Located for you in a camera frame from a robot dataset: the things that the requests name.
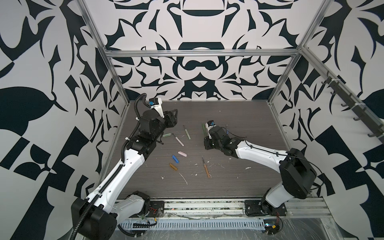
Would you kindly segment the dark green pen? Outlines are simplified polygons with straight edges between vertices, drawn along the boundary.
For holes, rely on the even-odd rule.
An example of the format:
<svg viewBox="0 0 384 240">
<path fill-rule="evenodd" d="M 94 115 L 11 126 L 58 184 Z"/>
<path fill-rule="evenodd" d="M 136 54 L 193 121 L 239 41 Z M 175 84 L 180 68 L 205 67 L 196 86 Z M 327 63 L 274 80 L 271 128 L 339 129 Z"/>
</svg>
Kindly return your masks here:
<svg viewBox="0 0 384 240">
<path fill-rule="evenodd" d="M 205 123 L 202 123 L 203 133 L 204 137 L 206 138 L 208 136 L 207 127 Z"/>
</svg>

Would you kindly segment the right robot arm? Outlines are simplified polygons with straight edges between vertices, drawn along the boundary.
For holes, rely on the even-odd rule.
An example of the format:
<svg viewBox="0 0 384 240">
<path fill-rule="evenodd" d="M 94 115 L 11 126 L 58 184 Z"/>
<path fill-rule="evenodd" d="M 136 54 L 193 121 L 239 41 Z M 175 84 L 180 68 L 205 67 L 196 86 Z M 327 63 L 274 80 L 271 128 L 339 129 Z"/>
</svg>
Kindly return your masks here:
<svg viewBox="0 0 384 240">
<path fill-rule="evenodd" d="M 241 137 L 231 138 L 226 128 L 213 122 L 206 124 L 205 133 L 206 150 L 216 149 L 226 156 L 261 164 L 280 174 L 281 182 L 268 189 L 255 207 L 247 207 L 247 216 L 275 215 L 286 202 L 294 198 L 304 200 L 312 190 L 318 174 L 301 151 L 273 150 L 253 145 Z"/>
</svg>

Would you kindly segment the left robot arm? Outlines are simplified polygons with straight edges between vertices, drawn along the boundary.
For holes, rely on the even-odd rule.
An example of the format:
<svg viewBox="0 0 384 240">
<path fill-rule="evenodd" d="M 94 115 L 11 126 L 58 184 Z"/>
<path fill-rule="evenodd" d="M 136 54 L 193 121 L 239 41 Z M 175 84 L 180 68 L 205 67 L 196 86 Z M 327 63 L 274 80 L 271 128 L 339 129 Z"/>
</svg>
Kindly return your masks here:
<svg viewBox="0 0 384 240">
<path fill-rule="evenodd" d="M 119 228 L 123 234 L 135 237 L 121 224 L 132 216 L 146 216 L 149 213 L 150 197 L 136 191 L 122 202 L 117 199 L 122 190 L 145 163 L 167 128 L 178 122 L 178 110 L 163 111 L 161 98 L 148 101 L 141 94 L 134 101 L 137 124 L 123 143 L 121 159 L 106 178 L 85 199 L 77 198 L 71 206 L 73 229 L 70 239 L 82 235 L 89 240 L 108 240 Z"/>
</svg>

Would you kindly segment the pink pen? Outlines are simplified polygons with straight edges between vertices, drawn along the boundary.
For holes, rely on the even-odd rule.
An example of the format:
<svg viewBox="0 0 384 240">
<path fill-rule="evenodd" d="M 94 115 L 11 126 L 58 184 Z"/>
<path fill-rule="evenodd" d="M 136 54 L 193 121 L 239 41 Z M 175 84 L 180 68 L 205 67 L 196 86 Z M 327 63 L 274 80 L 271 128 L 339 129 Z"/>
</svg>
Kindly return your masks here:
<svg viewBox="0 0 384 240">
<path fill-rule="evenodd" d="M 172 134 L 174 136 L 174 138 L 176 139 L 176 141 L 182 146 L 184 147 L 184 143 L 175 135 L 175 134 Z"/>
</svg>

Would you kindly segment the light green pen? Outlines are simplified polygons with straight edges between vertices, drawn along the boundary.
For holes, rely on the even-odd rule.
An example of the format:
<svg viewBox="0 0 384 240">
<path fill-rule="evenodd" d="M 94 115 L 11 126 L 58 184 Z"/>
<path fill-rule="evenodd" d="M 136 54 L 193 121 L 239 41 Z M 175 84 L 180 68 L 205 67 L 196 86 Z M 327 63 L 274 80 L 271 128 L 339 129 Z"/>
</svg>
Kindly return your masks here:
<svg viewBox="0 0 384 240">
<path fill-rule="evenodd" d="M 189 132 L 188 132 L 188 130 L 187 130 L 187 128 L 186 128 L 186 126 L 183 125 L 183 128 L 184 128 L 184 130 L 185 130 L 185 132 L 186 132 L 186 135 L 187 135 L 188 139 L 189 139 L 189 140 L 192 140 L 192 139 L 191 139 L 191 136 L 190 136 L 190 134 L 189 134 Z"/>
</svg>

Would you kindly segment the orange pen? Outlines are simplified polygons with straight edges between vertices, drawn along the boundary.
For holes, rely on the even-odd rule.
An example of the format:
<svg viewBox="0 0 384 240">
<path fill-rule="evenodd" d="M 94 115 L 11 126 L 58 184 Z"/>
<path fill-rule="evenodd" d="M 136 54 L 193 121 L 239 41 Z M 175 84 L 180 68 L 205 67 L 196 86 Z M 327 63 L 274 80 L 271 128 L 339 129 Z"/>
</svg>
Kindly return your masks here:
<svg viewBox="0 0 384 240">
<path fill-rule="evenodd" d="M 211 175 L 210 175 L 210 172 L 209 172 L 209 170 L 208 170 L 207 164 L 206 164 L 206 162 L 205 162 L 205 160 L 204 160 L 203 157 L 202 157 L 202 162 L 203 162 L 203 166 L 204 166 L 206 175 L 207 175 L 207 177 L 210 179 L 210 178 L 211 178 Z"/>
</svg>

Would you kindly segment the pink pen cap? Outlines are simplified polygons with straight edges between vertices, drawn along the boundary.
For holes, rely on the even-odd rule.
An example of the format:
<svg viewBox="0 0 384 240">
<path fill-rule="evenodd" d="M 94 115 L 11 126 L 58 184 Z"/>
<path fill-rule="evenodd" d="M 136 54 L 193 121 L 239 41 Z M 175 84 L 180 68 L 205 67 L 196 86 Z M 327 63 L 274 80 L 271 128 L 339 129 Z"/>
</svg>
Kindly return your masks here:
<svg viewBox="0 0 384 240">
<path fill-rule="evenodd" d="M 186 153 L 181 152 L 181 151 L 179 151 L 178 154 L 181 155 L 181 156 L 183 156 L 183 157 L 187 157 L 187 156 L 188 156 Z"/>
</svg>

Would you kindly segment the blue pen cap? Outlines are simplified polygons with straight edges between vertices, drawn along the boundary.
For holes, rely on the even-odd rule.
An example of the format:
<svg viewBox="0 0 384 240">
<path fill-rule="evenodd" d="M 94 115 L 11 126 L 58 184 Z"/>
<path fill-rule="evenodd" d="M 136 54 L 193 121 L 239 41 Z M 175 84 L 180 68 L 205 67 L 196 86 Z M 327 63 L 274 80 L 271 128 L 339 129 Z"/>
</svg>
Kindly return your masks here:
<svg viewBox="0 0 384 240">
<path fill-rule="evenodd" d="M 179 163 L 179 160 L 178 160 L 178 158 L 177 158 L 175 155 L 172 155 L 172 159 L 173 159 L 176 163 Z"/>
</svg>

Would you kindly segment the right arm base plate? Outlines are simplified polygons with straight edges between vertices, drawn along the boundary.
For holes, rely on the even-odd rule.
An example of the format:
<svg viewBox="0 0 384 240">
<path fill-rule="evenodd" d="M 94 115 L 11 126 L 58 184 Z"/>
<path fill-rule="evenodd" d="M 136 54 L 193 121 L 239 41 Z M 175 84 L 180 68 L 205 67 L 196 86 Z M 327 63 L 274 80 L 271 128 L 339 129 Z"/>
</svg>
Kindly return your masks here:
<svg viewBox="0 0 384 240">
<path fill-rule="evenodd" d="M 248 217 L 264 217 L 264 216 L 286 216 L 286 206 L 282 204 L 280 207 L 275 208 L 266 201 L 261 200 L 246 200 L 245 214 Z"/>
</svg>

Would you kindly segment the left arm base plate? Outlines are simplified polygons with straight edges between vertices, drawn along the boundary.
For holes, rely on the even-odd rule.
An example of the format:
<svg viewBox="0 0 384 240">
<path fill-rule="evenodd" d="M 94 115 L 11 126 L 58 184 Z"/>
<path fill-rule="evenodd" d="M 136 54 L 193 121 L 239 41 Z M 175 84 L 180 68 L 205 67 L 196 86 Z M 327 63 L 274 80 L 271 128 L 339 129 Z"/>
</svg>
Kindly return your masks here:
<svg viewBox="0 0 384 240">
<path fill-rule="evenodd" d="M 155 218 L 162 215 L 165 208 L 164 201 L 146 201 L 144 203 L 143 216 L 147 218 Z"/>
</svg>

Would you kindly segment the aluminium front rail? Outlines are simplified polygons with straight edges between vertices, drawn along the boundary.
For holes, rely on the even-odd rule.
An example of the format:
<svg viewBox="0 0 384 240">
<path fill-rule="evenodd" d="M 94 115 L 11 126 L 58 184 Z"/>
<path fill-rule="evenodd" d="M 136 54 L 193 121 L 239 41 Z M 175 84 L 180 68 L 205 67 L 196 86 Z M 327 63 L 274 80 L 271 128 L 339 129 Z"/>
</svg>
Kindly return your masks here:
<svg viewBox="0 0 384 240">
<path fill-rule="evenodd" d="M 162 215 L 155 218 L 143 216 L 144 203 L 149 200 L 132 195 L 126 200 L 118 200 L 106 214 L 112 216 L 119 223 L 128 219 L 142 219 L 145 222 L 154 219 L 316 219 L 331 218 L 332 214 L 322 198 L 307 198 L 305 200 L 292 199 L 285 203 L 286 216 L 248 217 L 245 214 L 246 200 L 248 199 L 153 199 L 151 201 L 164 201 L 165 208 Z"/>
</svg>

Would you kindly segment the wall hook rack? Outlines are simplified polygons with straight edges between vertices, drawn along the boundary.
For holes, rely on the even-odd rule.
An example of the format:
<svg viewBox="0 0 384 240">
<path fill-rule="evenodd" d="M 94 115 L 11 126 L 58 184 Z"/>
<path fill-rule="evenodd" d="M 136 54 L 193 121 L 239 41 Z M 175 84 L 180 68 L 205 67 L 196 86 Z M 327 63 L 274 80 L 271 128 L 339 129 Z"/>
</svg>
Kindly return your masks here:
<svg viewBox="0 0 384 240">
<path fill-rule="evenodd" d="M 322 85 L 330 87 L 331 95 L 338 96 L 342 100 L 341 106 L 355 114 L 354 121 L 363 122 L 371 131 L 368 134 L 369 138 L 376 138 L 384 144 L 384 122 L 341 79 L 333 76 L 330 71 L 327 71 L 326 76 Z"/>
</svg>

